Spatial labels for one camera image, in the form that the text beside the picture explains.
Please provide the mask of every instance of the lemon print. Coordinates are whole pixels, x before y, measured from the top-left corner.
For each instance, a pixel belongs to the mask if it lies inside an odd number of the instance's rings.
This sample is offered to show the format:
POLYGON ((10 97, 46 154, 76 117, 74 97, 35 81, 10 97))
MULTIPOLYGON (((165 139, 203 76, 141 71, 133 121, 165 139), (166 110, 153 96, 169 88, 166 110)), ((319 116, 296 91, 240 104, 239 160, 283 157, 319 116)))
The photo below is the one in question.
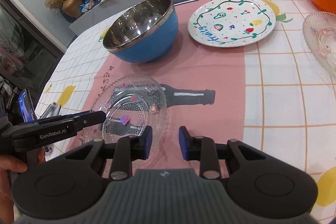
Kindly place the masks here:
POLYGON ((263 21, 261 19, 256 19, 253 20, 251 23, 253 24, 253 26, 258 26, 262 23, 263 21))
POLYGON ((317 188, 317 205, 325 207, 336 200, 336 167, 330 168, 320 177, 317 188))
POLYGON ((287 23, 293 20, 293 18, 286 20, 286 13, 283 13, 280 15, 280 8, 274 4, 273 2, 269 1, 269 0, 262 0, 263 2, 265 2, 268 6, 270 6, 275 14, 275 19, 277 21, 281 21, 283 23, 287 23))
POLYGON ((71 97, 71 94, 73 93, 75 87, 76 87, 75 85, 69 85, 69 86, 67 86, 63 90, 61 96, 58 98, 58 100, 57 100, 56 103, 58 103, 61 106, 64 106, 69 101, 69 99, 71 97))
POLYGON ((105 34, 107 33, 107 31, 109 30, 109 28, 110 28, 110 27, 107 27, 107 28, 101 33, 101 35, 100 35, 100 37, 99 37, 99 40, 103 40, 103 39, 104 39, 104 36, 105 36, 105 34))
POLYGON ((50 88, 51 88, 51 84, 47 87, 44 93, 48 93, 50 91, 50 88))

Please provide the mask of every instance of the phone screen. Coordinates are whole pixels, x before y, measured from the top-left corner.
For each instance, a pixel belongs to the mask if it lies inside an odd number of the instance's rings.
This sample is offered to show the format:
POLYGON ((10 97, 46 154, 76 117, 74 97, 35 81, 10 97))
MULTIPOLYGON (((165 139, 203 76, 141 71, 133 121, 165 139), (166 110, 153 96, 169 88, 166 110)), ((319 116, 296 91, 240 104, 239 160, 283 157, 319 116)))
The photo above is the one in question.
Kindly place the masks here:
POLYGON ((19 105, 24 122, 37 120, 29 90, 23 90, 19 96, 19 105))

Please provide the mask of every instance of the white plate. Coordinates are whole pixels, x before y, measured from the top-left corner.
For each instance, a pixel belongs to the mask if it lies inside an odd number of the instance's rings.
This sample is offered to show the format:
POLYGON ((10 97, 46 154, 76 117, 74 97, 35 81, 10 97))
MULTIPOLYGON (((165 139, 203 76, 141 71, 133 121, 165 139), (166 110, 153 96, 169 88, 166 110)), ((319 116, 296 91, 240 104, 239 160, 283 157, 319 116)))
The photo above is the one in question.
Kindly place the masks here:
POLYGON ((261 0, 213 0, 189 19, 193 39, 212 47, 239 47, 271 33, 276 23, 271 7, 261 0))

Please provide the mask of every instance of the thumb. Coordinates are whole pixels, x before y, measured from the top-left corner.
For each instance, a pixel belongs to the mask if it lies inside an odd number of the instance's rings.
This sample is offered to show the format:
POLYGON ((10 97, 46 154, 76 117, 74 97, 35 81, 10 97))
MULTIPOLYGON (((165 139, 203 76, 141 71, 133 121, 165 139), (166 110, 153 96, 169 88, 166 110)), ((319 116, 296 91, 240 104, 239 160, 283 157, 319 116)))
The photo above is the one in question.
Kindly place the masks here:
POLYGON ((27 165, 12 155, 0 155, 0 171, 11 170, 17 173, 27 171, 27 165))

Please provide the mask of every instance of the table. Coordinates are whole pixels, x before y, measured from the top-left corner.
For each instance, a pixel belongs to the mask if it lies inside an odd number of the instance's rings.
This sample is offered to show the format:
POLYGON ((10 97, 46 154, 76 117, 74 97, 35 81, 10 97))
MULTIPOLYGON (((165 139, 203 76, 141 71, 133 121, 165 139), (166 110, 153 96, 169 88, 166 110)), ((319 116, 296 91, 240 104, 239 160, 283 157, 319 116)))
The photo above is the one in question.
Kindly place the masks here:
MULTIPOLYGON (((317 63, 303 38, 304 18, 315 7, 309 0, 270 0, 277 22, 268 37, 245 47, 212 48, 187 31, 191 14, 208 1, 174 0, 179 32, 172 51, 155 65, 125 63, 103 48, 100 34, 118 15, 86 30, 60 61, 36 113, 42 114, 66 87, 60 113, 89 110, 107 84, 133 73, 175 89, 214 90, 213 103, 168 108, 167 134, 144 166, 198 168, 197 162, 182 159, 181 125, 217 143, 237 138, 309 173, 320 192, 312 215, 329 223, 336 215, 336 79, 317 63)), ((48 159, 80 142, 75 137, 56 143, 48 159)))

